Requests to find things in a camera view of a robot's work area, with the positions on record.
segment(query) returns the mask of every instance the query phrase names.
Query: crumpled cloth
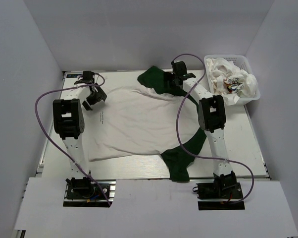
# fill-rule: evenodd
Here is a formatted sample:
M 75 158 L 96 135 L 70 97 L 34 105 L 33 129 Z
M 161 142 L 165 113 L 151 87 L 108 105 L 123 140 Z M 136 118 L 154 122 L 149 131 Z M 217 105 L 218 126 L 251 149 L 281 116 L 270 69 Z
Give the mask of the crumpled cloth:
M 206 64 L 214 94 L 222 95 L 226 105 L 236 104 L 239 98 L 255 96 L 258 82 L 253 74 L 224 58 L 207 59 Z

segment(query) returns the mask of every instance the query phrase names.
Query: gray wall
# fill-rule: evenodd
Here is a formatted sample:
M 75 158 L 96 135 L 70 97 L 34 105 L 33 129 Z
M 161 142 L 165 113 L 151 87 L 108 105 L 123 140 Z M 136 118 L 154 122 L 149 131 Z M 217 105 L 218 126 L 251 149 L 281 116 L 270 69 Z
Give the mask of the gray wall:
M 273 0 L 25 2 L 62 70 L 128 70 L 170 68 L 185 52 L 244 55 Z
M 247 58 L 261 91 L 248 104 L 251 120 L 298 229 L 298 0 L 273 3 Z
M 22 0 L 0 0 L 0 238 L 14 226 L 23 189 L 36 172 L 44 136 L 36 98 L 60 87 L 62 74 Z M 52 97 L 40 111 L 51 122 Z

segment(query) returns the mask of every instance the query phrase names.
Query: table surface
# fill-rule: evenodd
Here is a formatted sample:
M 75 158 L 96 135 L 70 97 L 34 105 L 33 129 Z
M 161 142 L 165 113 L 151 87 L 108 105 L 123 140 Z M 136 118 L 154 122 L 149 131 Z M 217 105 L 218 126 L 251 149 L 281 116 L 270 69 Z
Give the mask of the table surface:
M 117 71 L 101 72 L 106 79 L 106 84 L 137 85 L 137 77 L 144 71 Z M 197 78 L 201 77 L 202 71 L 193 70 Z M 64 79 L 63 88 L 73 86 L 76 78 Z M 201 85 L 209 90 L 207 79 L 203 79 Z M 64 98 L 69 91 L 64 91 L 61 98 Z M 226 124 L 225 124 L 225 142 L 228 156 L 248 165 L 256 177 L 266 176 L 266 170 L 263 164 L 262 154 L 252 130 L 248 114 L 243 105 L 226 107 Z M 58 134 L 52 129 L 51 138 L 65 149 Z M 83 147 L 87 154 L 87 143 Z M 211 151 L 208 140 L 205 141 L 200 155 L 210 156 Z M 44 148 L 43 153 L 44 169 L 42 177 L 61 177 L 67 178 L 71 175 L 69 159 L 57 150 L 50 142 Z M 99 180 L 109 179 L 167 179 L 169 170 L 159 155 L 132 155 L 120 158 L 106 160 L 97 160 L 89 162 L 92 176 Z M 232 164 L 234 172 L 238 177 L 249 177 L 249 171 L 237 164 Z M 195 159 L 188 166 L 190 178 L 211 178 L 213 177 L 213 162 L 210 160 Z

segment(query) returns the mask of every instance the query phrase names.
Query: wire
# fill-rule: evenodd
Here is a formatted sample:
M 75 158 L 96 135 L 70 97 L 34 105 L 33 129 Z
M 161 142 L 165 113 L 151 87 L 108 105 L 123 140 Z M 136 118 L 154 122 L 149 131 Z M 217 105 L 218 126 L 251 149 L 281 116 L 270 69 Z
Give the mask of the wire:
M 96 196 L 94 196 L 94 197 L 92 197 L 92 198 L 86 200 L 86 202 L 91 202 L 91 201 L 95 200 L 95 199 L 98 198 L 98 197 L 99 197 L 99 195 L 96 195 Z
M 87 197 L 85 197 L 85 196 L 82 196 L 82 197 L 83 197 L 83 198 L 90 198 L 90 197 L 92 197 L 94 194 L 95 194 L 95 187 L 93 186 L 93 193 L 92 193 L 91 195 L 87 196 Z
M 192 188 L 192 191 L 193 192 L 198 192 L 199 191 L 199 187 L 198 186 L 195 186 L 194 188 Z
M 181 148 L 182 148 L 187 154 L 189 154 L 189 155 L 191 155 L 191 156 L 194 156 L 194 157 L 196 157 L 196 158 L 206 159 L 206 160 L 222 160 L 222 161 L 227 161 L 227 162 L 230 162 L 230 163 L 239 164 L 239 165 L 242 165 L 242 166 L 246 167 L 246 169 L 248 169 L 249 172 L 250 172 L 250 174 L 251 174 L 251 187 L 250 187 L 250 190 L 249 190 L 249 192 L 248 192 L 242 199 L 240 199 L 240 200 L 238 200 L 238 201 L 236 201 L 236 202 L 233 202 L 233 203 L 239 203 L 239 202 L 242 202 L 242 201 L 244 201 L 244 200 L 251 194 L 251 192 L 252 192 L 252 190 L 253 190 L 253 186 L 254 186 L 254 175 L 253 175 L 253 172 L 251 171 L 251 169 L 250 169 L 247 165 L 245 165 L 244 163 L 239 162 L 239 161 L 227 160 L 227 159 L 219 158 L 219 157 L 205 157 L 205 156 L 195 155 L 195 154 L 191 153 L 190 151 L 188 151 L 188 150 L 184 147 L 184 145 L 182 144 L 182 142 L 181 142 L 180 134 L 179 134 L 179 117 L 180 117 L 181 109 L 182 109 L 182 107 L 183 107 L 184 101 L 188 98 L 188 96 L 190 95 L 190 93 L 191 93 L 191 92 L 194 90 L 194 88 L 199 84 L 199 82 L 201 82 L 201 80 L 204 78 L 205 73 L 206 73 L 206 69 L 205 69 L 205 64 L 204 64 L 203 60 L 202 60 L 200 57 L 198 57 L 198 56 L 196 56 L 196 55 L 193 55 L 193 54 L 180 54 L 180 55 L 176 56 L 176 57 L 174 58 L 173 61 L 175 61 L 175 60 L 176 60 L 178 57 L 180 57 L 180 56 L 193 56 L 193 57 L 199 59 L 199 61 L 201 61 L 201 63 L 203 64 L 203 67 L 204 67 L 204 73 L 203 73 L 202 77 L 201 77 L 201 78 L 200 78 L 200 79 L 193 85 L 193 87 L 188 91 L 188 93 L 185 95 L 184 99 L 182 100 L 182 102 L 181 102 L 181 104 L 180 104 L 180 107 L 179 107 L 179 110 L 178 110 L 178 114 L 177 114 L 177 118 L 176 118 L 176 133 L 177 133 L 178 142 L 179 142 Z
M 230 196 L 229 196 L 229 199 L 228 199 L 226 202 L 221 202 L 221 204 L 229 203 L 230 200 L 232 200 L 232 198 L 233 198 L 233 193 L 231 192 L 231 193 L 230 193 Z
M 96 78 L 96 82 L 95 82 L 95 83 L 98 83 L 98 79 L 99 79 L 99 75 L 98 75 L 98 77 Z
M 84 84 L 84 85 L 80 85 L 78 87 L 82 88 L 82 87 L 91 87 L 91 86 L 95 86 L 95 87 L 101 87 L 102 85 L 105 84 L 105 79 L 103 76 L 101 76 L 100 74 L 96 73 L 96 75 L 98 75 L 99 77 L 101 77 L 103 79 L 103 83 L 99 84 L 99 85 L 96 85 L 96 84 Z M 75 159 L 72 158 L 72 156 L 70 156 L 67 152 L 65 152 L 60 146 L 58 146 L 54 140 L 52 140 L 52 138 L 48 135 L 47 131 L 45 130 L 41 120 L 40 120 L 40 117 L 39 117 L 39 114 L 38 114 L 38 102 L 39 100 L 44 97 L 45 95 L 48 95 L 50 93 L 56 93 L 56 92 L 62 92 L 62 91 L 67 91 L 67 90 L 72 90 L 72 89 L 76 89 L 78 87 L 71 87 L 71 88 L 62 88 L 62 89 L 56 89 L 56 90 L 51 90 L 51 91 L 48 91 L 42 95 L 39 96 L 39 98 L 37 98 L 36 102 L 35 102 L 35 113 L 36 113 L 36 118 L 37 118 L 37 121 L 39 123 L 39 126 L 42 130 L 42 132 L 44 133 L 44 135 L 46 136 L 46 138 L 58 149 L 60 150 L 64 155 L 66 155 L 74 164 L 75 166 L 78 168 L 78 170 L 86 177 L 88 177 L 92 182 L 94 182 L 100 189 L 101 193 L 103 194 L 104 198 L 106 199 L 108 205 L 110 206 L 110 201 L 108 200 L 106 194 L 103 192 L 103 189 L 101 187 L 101 185 L 91 176 L 91 175 L 88 175 L 82 168 L 79 164 L 76 163 Z

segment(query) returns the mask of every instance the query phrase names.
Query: white basket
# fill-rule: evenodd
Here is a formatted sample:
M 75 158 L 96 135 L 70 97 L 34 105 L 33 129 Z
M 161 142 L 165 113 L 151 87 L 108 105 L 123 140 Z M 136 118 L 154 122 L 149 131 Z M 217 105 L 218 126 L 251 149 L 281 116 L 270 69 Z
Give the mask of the white basket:
M 206 70 L 206 76 L 207 76 L 209 89 L 210 89 L 211 93 L 214 93 L 214 88 L 213 88 L 213 84 L 209 78 L 208 67 L 206 64 L 206 59 L 209 59 L 209 58 L 211 58 L 211 59 L 224 58 L 227 61 L 232 61 L 234 63 L 234 65 L 236 65 L 240 69 L 243 69 L 247 73 L 252 74 L 252 70 L 251 70 L 248 60 L 245 56 L 239 56 L 239 55 L 209 55 L 209 56 L 205 56 L 204 57 L 205 68 L 206 68 L 205 70 Z M 258 100 L 259 98 L 260 98 L 260 92 L 259 92 L 259 89 L 257 88 L 255 97 L 253 97 L 253 98 L 239 98 L 238 101 L 236 102 L 236 105 L 244 105 L 252 100 Z

